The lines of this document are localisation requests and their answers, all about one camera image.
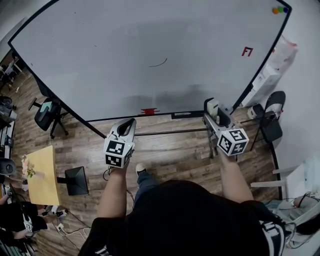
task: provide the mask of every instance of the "whiteboard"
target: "whiteboard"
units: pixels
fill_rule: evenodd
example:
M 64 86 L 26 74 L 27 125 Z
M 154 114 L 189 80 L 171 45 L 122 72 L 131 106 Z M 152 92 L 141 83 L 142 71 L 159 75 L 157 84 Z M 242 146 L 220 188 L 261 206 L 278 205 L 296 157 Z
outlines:
M 284 5 L 55 0 L 9 43 L 86 121 L 138 116 L 151 108 L 156 114 L 201 111 L 211 97 L 231 108 L 284 28 L 291 9 L 272 11 Z

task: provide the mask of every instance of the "person's arm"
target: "person's arm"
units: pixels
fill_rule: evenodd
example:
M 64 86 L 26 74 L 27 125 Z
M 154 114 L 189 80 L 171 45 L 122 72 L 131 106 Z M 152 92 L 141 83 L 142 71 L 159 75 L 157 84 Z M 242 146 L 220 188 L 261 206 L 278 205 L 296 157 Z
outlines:
M 235 157 L 227 156 L 218 147 L 217 151 L 221 162 L 220 173 L 224 197 L 237 203 L 254 200 L 254 197 L 240 171 Z
M 121 218 L 127 211 L 128 164 L 123 168 L 112 168 L 97 210 L 98 218 Z
M 13 234 L 13 238 L 14 239 L 22 239 L 22 238 L 25 238 L 26 235 L 31 235 L 32 233 L 27 231 L 26 229 L 24 229 L 24 230 L 21 230 L 19 232 L 13 232 L 12 231 L 12 234 Z
M 9 195 L 8 194 L 5 194 L 1 199 L 0 199 L 0 206 L 4 205 L 8 199 L 9 199 Z
M 293 201 L 293 205 L 298 208 L 311 207 L 318 204 L 319 201 L 309 196 L 299 196 Z

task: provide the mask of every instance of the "whiteboard frame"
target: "whiteboard frame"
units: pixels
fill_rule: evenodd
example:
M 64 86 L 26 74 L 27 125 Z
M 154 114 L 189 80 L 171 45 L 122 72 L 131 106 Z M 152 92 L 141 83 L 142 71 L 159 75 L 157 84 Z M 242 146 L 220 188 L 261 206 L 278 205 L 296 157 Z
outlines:
M 57 95 L 55 95 L 49 87 L 47 87 L 42 80 L 34 73 L 34 71 L 27 65 L 27 63 L 21 58 L 21 56 L 19 55 L 19 53 L 16 51 L 16 49 L 13 47 L 12 45 L 12 41 L 16 38 L 16 36 L 32 21 L 34 20 L 39 14 L 41 14 L 43 11 L 45 11 L 47 8 L 49 8 L 50 6 L 52 6 L 53 4 L 55 4 L 56 2 L 58 2 L 59 0 L 51 0 L 49 1 L 47 4 L 45 4 L 43 7 L 41 7 L 38 11 L 36 11 L 14 34 L 13 36 L 10 38 L 10 40 L 8 41 L 8 45 L 11 47 L 11 49 L 16 53 L 16 55 L 19 57 L 19 59 L 21 61 L 23 61 L 25 67 L 27 67 L 27 69 L 31 72 L 31 74 L 34 76 L 34 78 L 36 80 L 38 80 L 49 92 L 51 92 L 56 99 L 58 99 L 60 101 L 60 105 L 62 106 L 62 108 L 64 108 L 67 112 L 69 112 L 72 116 L 74 116 L 77 120 L 79 120 L 82 124 L 84 124 L 85 126 L 87 126 L 89 129 L 91 129 L 93 132 L 95 132 L 96 134 L 98 134 L 99 136 L 101 136 L 102 138 L 106 138 L 106 135 L 104 135 L 101 131 L 99 131 L 98 129 L 96 129 L 94 126 L 92 126 L 90 124 L 90 122 L 97 122 L 97 121 L 105 121 L 105 120 L 114 120 L 114 119 L 124 119 L 124 118 L 135 118 L 135 117 L 148 117 L 148 116 L 161 116 L 161 115 L 172 115 L 175 113 L 179 113 L 179 112 L 168 112 L 168 113 L 155 113 L 155 114 L 151 114 L 151 115 L 147 115 L 147 114 L 142 114 L 142 115 L 132 115 L 132 116 L 121 116 L 121 117 L 115 117 L 115 118 L 104 118 L 104 119 L 97 119 L 97 120 L 89 120 L 86 121 L 84 120 L 82 117 L 80 117 L 77 113 L 75 113 L 70 107 L 68 107 Z M 288 12 L 286 14 L 286 17 L 284 19 L 283 24 L 281 25 L 281 28 L 279 30 L 278 35 L 276 36 L 274 43 L 272 44 L 268 54 L 266 55 L 266 57 L 264 58 L 263 62 L 261 63 L 260 67 L 258 68 L 258 70 L 256 71 L 255 75 L 253 76 L 253 78 L 251 79 L 250 83 L 247 85 L 247 87 L 244 89 L 243 93 L 239 96 L 238 100 L 234 103 L 234 105 L 232 106 L 232 111 L 231 114 L 240 106 L 241 102 L 243 101 L 243 99 L 248 95 L 248 93 L 252 90 L 253 88 L 253 81 L 256 79 L 257 75 L 260 73 L 261 69 L 264 67 L 264 65 L 266 64 L 269 56 L 271 55 L 273 49 L 275 48 L 280 36 L 282 35 L 286 24 L 288 22 L 288 19 L 291 15 L 292 12 L 292 7 L 287 4 L 285 1 L 283 0 L 275 0 L 277 2 L 279 2 L 280 4 L 282 4 L 283 6 L 288 8 Z M 191 113 L 191 115 L 182 115 L 181 118 L 189 118 L 189 117 L 198 117 L 201 111 L 189 111 Z

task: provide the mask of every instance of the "shoe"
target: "shoe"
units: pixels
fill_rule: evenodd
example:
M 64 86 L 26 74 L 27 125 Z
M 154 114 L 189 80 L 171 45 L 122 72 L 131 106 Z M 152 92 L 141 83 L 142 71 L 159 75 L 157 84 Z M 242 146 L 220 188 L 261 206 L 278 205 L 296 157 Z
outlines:
M 45 212 L 50 212 L 51 209 L 52 209 L 52 205 L 45 205 L 45 206 L 44 206 L 44 211 L 45 211 Z
M 11 190 L 10 190 L 9 186 L 3 185 L 3 187 L 4 187 L 4 191 L 5 191 L 6 194 L 8 194 L 9 192 L 11 193 Z
M 28 184 L 22 184 L 23 191 L 28 191 Z
M 57 215 L 58 218 L 65 217 L 65 216 L 68 215 L 68 210 L 67 209 L 63 209 L 63 210 L 57 211 L 56 215 Z
M 136 175 L 139 176 L 140 173 L 147 172 L 147 169 L 143 163 L 138 163 L 135 166 Z

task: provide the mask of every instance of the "jeans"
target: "jeans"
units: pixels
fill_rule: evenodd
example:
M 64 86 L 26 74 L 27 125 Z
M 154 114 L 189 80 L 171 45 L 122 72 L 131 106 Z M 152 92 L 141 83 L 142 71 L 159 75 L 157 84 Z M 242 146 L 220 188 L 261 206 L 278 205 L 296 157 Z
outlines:
M 146 171 L 141 172 L 139 174 L 137 183 L 138 183 L 139 190 L 135 194 L 134 204 L 136 204 L 136 202 L 138 201 L 138 199 L 141 197 L 142 194 L 155 188 L 158 185 L 158 183 Z

